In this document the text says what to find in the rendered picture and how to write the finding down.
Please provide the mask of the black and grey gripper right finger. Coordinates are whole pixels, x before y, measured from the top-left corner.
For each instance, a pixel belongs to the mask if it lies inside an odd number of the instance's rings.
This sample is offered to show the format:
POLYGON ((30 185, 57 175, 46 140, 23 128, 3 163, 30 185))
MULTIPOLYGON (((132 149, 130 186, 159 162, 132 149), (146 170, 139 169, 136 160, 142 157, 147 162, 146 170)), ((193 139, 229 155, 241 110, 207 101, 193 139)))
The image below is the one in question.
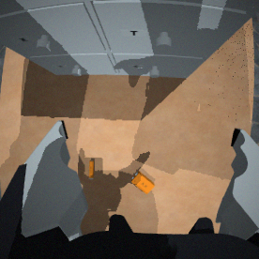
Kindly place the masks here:
POLYGON ((236 152, 234 174, 217 213, 219 234, 241 237, 259 247, 259 146, 243 129, 234 130, 231 146, 236 152))

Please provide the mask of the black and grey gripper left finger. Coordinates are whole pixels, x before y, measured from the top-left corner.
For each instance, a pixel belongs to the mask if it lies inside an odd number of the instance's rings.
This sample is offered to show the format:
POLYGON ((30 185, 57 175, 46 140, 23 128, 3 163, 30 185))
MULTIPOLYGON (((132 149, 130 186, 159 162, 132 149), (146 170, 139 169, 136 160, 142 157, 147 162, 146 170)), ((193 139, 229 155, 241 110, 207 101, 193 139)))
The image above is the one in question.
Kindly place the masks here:
POLYGON ((0 259, 47 259, 83 235, 88 204, 77 172, 68 167, 65 139, 65 123, 58 120, 9 182, 0 201, 0 259))

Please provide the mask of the orange 9v battery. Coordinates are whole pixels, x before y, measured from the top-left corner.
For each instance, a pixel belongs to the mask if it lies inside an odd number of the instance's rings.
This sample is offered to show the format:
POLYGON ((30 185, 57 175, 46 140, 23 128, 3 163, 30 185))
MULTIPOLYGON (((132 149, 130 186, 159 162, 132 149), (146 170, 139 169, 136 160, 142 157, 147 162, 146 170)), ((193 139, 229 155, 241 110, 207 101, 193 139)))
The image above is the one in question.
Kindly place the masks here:
POLYGON ((146 194, 155 187, 154 183, 140 171, 135 174, 131 182, 146 194))

